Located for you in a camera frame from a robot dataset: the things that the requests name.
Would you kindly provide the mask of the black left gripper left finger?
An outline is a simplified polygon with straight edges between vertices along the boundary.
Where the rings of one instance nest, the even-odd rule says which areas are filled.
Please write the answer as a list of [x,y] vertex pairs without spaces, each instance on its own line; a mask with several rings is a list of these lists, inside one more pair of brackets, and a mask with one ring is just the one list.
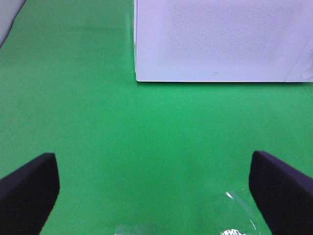
[[0,233],[38,235],[60,192],[56,155],[43,153],[0,180]]

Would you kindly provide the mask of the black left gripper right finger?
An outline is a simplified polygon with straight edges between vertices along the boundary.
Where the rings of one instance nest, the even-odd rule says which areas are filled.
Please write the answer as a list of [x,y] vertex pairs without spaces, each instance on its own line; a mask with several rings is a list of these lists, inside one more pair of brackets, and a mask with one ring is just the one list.
[[252,154],[248,186],[273,235],[313,233],[313,179],[266,151]]

